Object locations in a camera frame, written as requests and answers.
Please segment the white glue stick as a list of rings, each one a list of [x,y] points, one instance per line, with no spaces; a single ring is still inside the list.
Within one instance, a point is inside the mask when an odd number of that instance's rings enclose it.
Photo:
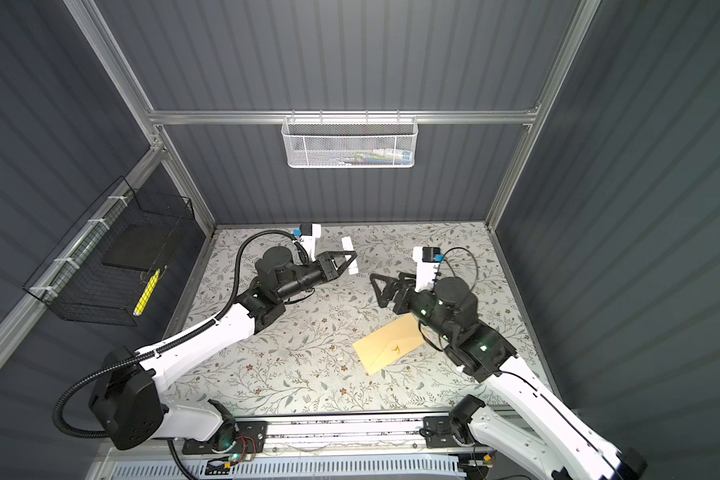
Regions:
[[[357,275],[359,273],[359,267],[357,264],[357,252],[354,248],[352,239],[350,236],[345,236],[341,239],[342,248],[346,252],[345,260],[347,266],[347,272],[349,275]]]

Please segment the tan paper envelope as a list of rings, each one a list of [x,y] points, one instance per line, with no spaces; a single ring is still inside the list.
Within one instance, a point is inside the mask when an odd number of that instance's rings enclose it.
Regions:
[[[424,344],[417,319],[410,313],[366,337],[353,348],[368,375],[374,375]]]

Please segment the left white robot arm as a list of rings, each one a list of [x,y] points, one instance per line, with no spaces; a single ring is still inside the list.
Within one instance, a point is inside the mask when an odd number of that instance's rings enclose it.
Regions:
[[[220,320],[207,329],[190,328],[186,342],[175,347],[166,341],[153,344],[154,357],[96,381],[89,407],[106,436],[120,450],[153,439],[191,439],[221,451],[230,448],[235,420],[219,401],[180,401],[167,396],[167,390],[221,350],[272,325],[292,297],[339,278],[356,257],[354,251],[326,251],[297,265],[286,247],[266,250],[255,263],[250,286]]]

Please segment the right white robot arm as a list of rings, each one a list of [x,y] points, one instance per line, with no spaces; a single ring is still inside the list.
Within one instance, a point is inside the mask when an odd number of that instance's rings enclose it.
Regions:
[[[447,277],[422,291],[412,274],[372,274],[370,281],[380,307],[410,313],[417,326],[433,330],[442,340],[439,350],[500,395],[530,428],[524,431],[468,394],[449,412],[458,443],[492,447],[538,479],[639,479],[645,473],[641,454],[619,449],[587,426],[503,335],[480,320],[477,297],[464,280]]]

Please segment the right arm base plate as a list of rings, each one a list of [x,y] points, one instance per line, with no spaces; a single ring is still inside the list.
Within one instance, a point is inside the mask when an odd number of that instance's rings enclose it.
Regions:
[[[425,416],[418,432],[429,449],[472,447],[475,444],[468,425],[450,415]]]

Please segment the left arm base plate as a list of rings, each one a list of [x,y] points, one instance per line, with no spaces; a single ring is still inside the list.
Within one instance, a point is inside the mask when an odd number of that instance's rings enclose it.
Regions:
[[[225,423],[210,440],[186,440],[181,453],[184,455],[257,454],[263,450],[268,426],[265,421]]]

